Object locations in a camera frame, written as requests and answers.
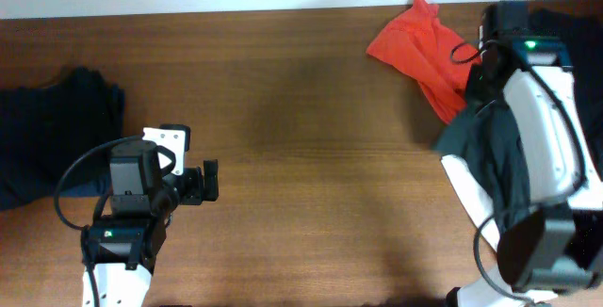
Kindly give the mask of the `dark green polo shirt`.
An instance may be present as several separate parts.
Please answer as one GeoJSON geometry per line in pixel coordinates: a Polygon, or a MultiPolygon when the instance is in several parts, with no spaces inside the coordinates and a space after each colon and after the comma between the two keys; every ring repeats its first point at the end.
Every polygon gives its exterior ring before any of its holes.
{"type": "Polygon", "coordinates": [[[530,203],[530,182],[521,138],[511,112],[500,101],[471,102],[440,134],[432,148],[461,157],[477,183],[493,200],[502,233],[528,215],[526,209],[501,212],[530,203]]]}

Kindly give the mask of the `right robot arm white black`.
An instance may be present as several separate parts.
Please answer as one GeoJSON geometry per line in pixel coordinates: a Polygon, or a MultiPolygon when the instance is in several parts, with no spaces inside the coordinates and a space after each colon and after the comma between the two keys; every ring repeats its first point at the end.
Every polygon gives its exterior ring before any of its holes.
{"type": "Polygon", "coordinates": [[[481,18],[469,57],[466,108],[436,150],[475,243],[497,264],[452,289],[447,306],[547,306],[602,283],[602,90],[600,25],[523,1],[481,18]]]}

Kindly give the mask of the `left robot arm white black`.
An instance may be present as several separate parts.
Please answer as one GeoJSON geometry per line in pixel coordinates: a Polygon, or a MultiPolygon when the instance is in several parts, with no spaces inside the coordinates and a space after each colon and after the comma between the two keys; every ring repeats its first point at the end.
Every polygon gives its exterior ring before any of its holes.
{"type": "Polygon", "coordinates": [[[216,160],[183,170],[175,161],[174,152],[152,141],[111,149],[111,192],[80,237],[83,307],[142,305],[175,209],[218,199],[216,160]]]}

